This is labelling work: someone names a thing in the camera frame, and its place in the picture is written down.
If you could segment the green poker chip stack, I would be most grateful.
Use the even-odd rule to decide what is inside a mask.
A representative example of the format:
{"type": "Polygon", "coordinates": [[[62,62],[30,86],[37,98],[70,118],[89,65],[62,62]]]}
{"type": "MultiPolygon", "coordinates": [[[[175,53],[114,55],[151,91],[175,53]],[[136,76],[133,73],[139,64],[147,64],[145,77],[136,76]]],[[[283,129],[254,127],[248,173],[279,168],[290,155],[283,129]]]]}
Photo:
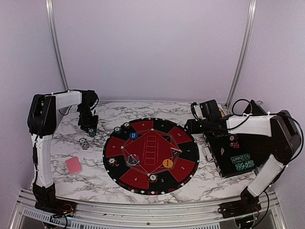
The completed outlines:
{"type": "Polygon", "coordinates": [[[96,135],[96,130],[93,129],[93,128],[90,128],[90,129],[88,130],[88,136],[89,136],[89,137],[95,137],[95,135],[96,135]]]}

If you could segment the white black poker chip stack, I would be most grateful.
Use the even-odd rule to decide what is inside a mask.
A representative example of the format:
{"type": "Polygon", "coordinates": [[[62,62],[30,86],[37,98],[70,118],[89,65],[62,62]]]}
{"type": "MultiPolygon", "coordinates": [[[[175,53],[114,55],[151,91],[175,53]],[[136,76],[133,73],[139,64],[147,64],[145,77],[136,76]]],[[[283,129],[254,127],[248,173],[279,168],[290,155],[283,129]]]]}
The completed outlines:
{"type": "Polygon", "coordinates": [[[89,147],[90,147],[89,142],[88,142],[88,140],[87,140],[86,138],[81,138],[81,139],[79,140],[79,143],[80,143],[81,148],[82,148],[83,150],[88,150],[89,147]]]}

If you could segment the green chips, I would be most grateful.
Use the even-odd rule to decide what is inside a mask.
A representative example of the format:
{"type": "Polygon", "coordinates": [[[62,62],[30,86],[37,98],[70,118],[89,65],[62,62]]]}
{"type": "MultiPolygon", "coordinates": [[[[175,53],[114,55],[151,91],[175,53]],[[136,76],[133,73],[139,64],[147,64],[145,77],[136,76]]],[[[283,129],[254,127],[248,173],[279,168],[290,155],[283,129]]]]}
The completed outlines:
{"type": "Polygon", "coordinates": [[[114,133],[115,134],[120,134],[122,132],[122,128],[120,126],[117,126],[114,128],[114,133]]]}

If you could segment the triangular all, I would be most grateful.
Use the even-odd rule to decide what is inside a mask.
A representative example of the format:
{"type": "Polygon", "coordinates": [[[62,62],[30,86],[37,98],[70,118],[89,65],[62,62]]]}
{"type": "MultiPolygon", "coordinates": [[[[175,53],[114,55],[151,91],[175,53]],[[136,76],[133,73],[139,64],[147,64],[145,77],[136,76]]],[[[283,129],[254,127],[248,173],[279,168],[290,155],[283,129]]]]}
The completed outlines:
{"type": "Polygon", "coordinates": [[[183,151],[174,147],[170,147],[171,157],[180,155],[183,151]]]}

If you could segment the blue small blind button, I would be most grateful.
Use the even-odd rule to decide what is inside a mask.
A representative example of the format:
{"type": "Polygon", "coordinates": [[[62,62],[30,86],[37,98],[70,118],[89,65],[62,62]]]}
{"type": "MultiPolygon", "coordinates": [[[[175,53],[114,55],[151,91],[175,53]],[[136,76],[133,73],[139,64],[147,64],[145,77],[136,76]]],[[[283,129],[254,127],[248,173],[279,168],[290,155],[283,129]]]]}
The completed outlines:
{"type": "Polygon", "coordinates": [[[135,140],[138,138],[138,133],[137,132],[132,132],[129,134],[129,138],[132,140],[135,140]]]}

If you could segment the orange big blind button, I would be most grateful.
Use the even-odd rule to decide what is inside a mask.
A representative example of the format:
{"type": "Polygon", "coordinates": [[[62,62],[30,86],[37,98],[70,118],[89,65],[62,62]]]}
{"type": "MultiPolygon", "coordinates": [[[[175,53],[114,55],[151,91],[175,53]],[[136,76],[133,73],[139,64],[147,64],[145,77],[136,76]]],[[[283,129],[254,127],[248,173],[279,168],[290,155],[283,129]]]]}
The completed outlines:
{"type": "Polygon", "coordinates": [[[172,168],[173,167],[173,161],[171,159],[165,159],[163,161],[163,166],[165,168],[172,168]]]}

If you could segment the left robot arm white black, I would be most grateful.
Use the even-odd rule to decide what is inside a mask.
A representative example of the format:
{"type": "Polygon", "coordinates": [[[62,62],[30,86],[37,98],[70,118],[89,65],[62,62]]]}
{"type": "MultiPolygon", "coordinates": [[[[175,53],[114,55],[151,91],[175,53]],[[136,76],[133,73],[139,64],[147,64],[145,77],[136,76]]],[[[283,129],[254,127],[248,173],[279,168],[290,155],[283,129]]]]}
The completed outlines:
{"type": "Polygon", "coordinates": [[[49,212],[57,212],[64,202],[56,198],[55,184],[51,174],[51,140],[60,123],[58,114],[64,108],[77,106],[78,126],[89,137],[97,132],[98,115],[94,109],[99,101],[94,90],[67,90],[51,94],[36,94],[28,115],[28,128],[33,147],[35,175],[33,194],[36,204],[49,212]]]}

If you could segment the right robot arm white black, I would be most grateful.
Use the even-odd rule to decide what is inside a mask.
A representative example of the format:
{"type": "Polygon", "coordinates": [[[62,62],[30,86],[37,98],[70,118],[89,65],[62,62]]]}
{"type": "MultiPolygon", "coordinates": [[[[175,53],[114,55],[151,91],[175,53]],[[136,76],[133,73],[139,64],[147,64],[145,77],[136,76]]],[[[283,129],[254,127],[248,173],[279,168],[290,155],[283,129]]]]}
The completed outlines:
{"type": "Polygon", "coordinates": [[[189,119],[185,127],[190,134],[205,135],[221,177],[260,169],[241,192],[240,200],[221,205],[241,214],[258,205],[259,196],[281,176],[304,145],[302,128],[287,110],[189,119]]]}

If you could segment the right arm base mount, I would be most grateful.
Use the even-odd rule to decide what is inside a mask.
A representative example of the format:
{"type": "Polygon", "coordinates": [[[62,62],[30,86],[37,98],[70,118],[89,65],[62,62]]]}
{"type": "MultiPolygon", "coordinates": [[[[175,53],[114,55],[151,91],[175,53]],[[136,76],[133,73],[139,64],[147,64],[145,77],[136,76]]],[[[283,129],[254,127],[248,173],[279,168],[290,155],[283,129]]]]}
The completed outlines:
{"type": "Polygon", "coordinates": [[[241,200],[237,201],[231,201],[222,203],[219,205],[218,212],[222,214],[223,218],[231,218],[231,217],[237,217],[244,214],[250,214],[256,211],[261,210],[262,207],[260,203],[255,202],[252,205],[242,205],[241,200]]]}

